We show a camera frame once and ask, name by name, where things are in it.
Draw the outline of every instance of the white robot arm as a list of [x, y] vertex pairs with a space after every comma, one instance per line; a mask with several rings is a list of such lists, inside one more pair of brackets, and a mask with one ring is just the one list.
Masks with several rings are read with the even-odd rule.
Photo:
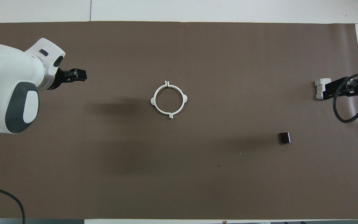
[[85, 81], [86, 72], [59, 68], [65, 52], [41, 38], [23, 52], [0, 44], [0, 132], [20, 133], [38, 114], [38, 91], [62, 82]]

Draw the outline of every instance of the black cable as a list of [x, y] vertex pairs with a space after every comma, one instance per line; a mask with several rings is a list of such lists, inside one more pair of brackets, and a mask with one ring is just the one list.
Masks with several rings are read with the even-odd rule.
[[24, 214], [24, 208], [23, 208], [23, 205], [21, 204], [20, 200], [18, 198], [16, 198], [14, 195], [12, 195], [11, 193], [6, 192], [4, 190], [0, 189], [0, 193], [5, 194], [5, 195], [13, 198], [13, 200], [15, 200], [19, 204], [19, 207], [20, 207], [20, 210], [21, 210], [21, 217], [23, 218], [22, 224], [25, 224], [26, 223], [26, 216]]
[[350, 123], [350, 122], [354, 121], [355, 119], [358, 119], [358, 112], [350, 119], [343, 119], [339, 115], [338, 110], [337, 110], [337, 98], [338, 98], [339, 92], [341, 91], [341, 88], [346, 84], [346, 82], [348, 82], [352, 78], [356, 78], [356, 77], [358, 77], [358, 74], [355, 74], [355, 75], [345, 78], [344, 81], [338, 86], [337, 91], [335, 91], [334, 100], [332, 101], [333, 108], [334, 108], [334, 114], [337, 117], [337, 119], [343, 123]]

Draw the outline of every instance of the plastic ring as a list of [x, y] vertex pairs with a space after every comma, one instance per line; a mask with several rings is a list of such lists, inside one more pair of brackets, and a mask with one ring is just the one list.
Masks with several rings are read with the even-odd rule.
[[[180, 94], [182, 95], [182, 97], [183, 97], [182, 106], [180, 106], [180, 108], [179, 108], [177, 111], [172, 112], [172, 113], [171, 113], [171, 112], [165, 112], [165, 111], [162, 111], [162, 110], [157, 106], [157, 103], [156, 103], [156, 101], [155, 101], [155, 98], [157, 97], [158, 92], [159, 92], [161, 89], [163, 89], [163, 88], [174, 88], [174, 89], [176, 89], [177, 91], [179, 91]], [[179, 113], [179, 112], [182, 110], [183, 106], [185, 105], [185, 102], [187, 102], [187, 95], [183, 94], [182, 90], [180, 90], [180, 88], [178, 88], [177, 86], [170, 85], [170, 84], [169, 84], [169, 81], [165, 81], [165, 85], [160, 86], [160, 87], [155, 91], [154, 97], [153, 97], [150, 101], [151, 101], [152, 105], [154, 105], [155, 108], [158, 109], [158, 111], [160, 111], [160, 112], [163, 113], [163, 114], [168, 115], [170, 119], [173, 119], [173, 115]]]

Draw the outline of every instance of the brown paper mat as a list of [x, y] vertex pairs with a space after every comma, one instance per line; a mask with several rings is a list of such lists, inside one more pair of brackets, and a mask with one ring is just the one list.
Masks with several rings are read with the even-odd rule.
[[[40, 37], [89, 79], [40, 92], [34, 124], [0, 134], [0, 188], [29, 218], [358, 218], [358, 120], [314, 98], [314, 80], [358, 72], [354, 24], [0, 24], [0, 44]], [[165, 80], [189, 97], [173, 120], [150, 104]], [[19, 216], [0, 195], [0, 217]]]

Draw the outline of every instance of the white table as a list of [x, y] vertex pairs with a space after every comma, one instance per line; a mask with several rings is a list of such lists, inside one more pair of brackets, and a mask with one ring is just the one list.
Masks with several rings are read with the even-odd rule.
[[[204, 21], [351, 23], [358, 38], [358, 0], [0, 0], [2, 22]], [[87, 224], [201, 224], [224, 220], [86, 220]], [[273, 222], [282, 220], [228, 220]]]

